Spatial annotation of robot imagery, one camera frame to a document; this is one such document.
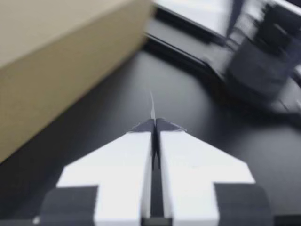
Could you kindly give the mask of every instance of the black surface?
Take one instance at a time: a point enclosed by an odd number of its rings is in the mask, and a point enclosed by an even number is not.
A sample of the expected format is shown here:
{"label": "black surface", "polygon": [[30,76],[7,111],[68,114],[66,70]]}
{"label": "black surface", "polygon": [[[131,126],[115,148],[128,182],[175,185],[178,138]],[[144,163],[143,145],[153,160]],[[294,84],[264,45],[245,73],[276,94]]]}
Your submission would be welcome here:
{"label": "black surface", "polygon": [[272,226],[268,198],[256,184],[215,184],[219,226]]}
{"label": "black surface", "polygon": [[55,188],[46,195],[41,226],[94,226],[97,186]]}
{"label": "black surface", "polygon": [[[276,223],[301,222],[301,131],[213,96],[198,73],[138,52],[0,165],[0,218],[36,216],[64,165],[150,118],[152,91],[157,118],[249,164],[268,194]],[[154,175],[159,180],[158,170]]]}

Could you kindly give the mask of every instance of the black tape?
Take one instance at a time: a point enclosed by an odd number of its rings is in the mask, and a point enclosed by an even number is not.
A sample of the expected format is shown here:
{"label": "black tape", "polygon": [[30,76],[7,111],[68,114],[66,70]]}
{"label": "black tape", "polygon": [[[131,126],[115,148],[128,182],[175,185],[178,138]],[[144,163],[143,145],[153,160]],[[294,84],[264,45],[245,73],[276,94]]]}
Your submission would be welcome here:
{"label": "black tape", "polygon": [[146,122],[140,123],[138,126],[132,128],[129,132],[151,132],[155,130],[155,120],[148,119]]}
{"label": "black tape", "polygon": [[94,226],[97,186],[56,188],[42,204],[42,226]]}
{"label": "black tape", "polygon": [[268,198],[256,184],[215,184],[219,226],[273,226]]}

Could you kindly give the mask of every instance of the dark table surface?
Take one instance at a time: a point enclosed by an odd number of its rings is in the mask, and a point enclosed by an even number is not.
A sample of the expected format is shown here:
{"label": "dark table surface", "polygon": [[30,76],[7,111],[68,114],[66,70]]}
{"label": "dark table surface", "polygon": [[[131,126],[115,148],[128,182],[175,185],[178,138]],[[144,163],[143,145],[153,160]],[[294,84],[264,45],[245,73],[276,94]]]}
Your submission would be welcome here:
{"label": "dark table surface", "polygon": [[156,117],[249,164],[278,222],[301,215],[301,130],[221,104],[196,76],[141,50],[0,165],[0,218],[38,215],[64,165],[151,117],[151,92]]}

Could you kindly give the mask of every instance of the cardboard box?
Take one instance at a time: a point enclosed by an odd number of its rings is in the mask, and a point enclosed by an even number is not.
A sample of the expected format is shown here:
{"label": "cardboard box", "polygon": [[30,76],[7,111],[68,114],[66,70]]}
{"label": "cardboard box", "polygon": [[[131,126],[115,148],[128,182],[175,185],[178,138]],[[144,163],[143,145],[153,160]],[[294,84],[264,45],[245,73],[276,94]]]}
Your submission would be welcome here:
{"label": "cardboard box", "polygon": [[134,53],[152,11],[151,0],[0,0],[0,162]]}

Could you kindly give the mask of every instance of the blurred object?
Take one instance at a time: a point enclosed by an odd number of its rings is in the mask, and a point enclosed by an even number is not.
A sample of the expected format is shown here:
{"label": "blurred object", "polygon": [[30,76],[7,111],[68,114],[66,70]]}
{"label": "blurred object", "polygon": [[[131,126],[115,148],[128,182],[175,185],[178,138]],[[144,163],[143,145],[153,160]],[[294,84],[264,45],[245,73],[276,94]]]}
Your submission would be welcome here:
{"label": "blurred object", "polygon": [[0,162],[133,54],[151,12],[151,0],[0,0]]}
{"label": "blurred object", "polygon": [[267,5],[264,12],[254,36],[246,36],[234,54],[227,78],[250,89],[259,101],[271,101],[300,62],[301,16],[278,4]]}
{"label": "blurred object", "polygon": [[301,61],[301,12],[280,0],[262,12],[262,19],[239,18],[210,65],[234,96],[272,113],[300,114],[301,88],[293,73]]}

